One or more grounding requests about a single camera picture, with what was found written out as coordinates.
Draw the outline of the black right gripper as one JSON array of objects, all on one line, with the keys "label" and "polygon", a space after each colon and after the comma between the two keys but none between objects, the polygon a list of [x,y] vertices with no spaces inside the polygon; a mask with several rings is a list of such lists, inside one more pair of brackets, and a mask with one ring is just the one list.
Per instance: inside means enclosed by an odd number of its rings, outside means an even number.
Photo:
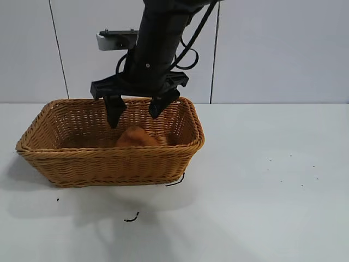
[{"label": "black right gripper", "polygon": [[189,77],[184,72],[162,73],[152,68],[149,63],[136,65],[135,50],[130,49],[117,62],[115,73],[102,80],[91,83],[90,93],[93,99],[103,97],[107,121],[111,128],[116,128],[126,104],[121,96],[155,97],[149,105],[149,114],[158,118],[174,101],[180,92],[176,89],[185,87]]}]

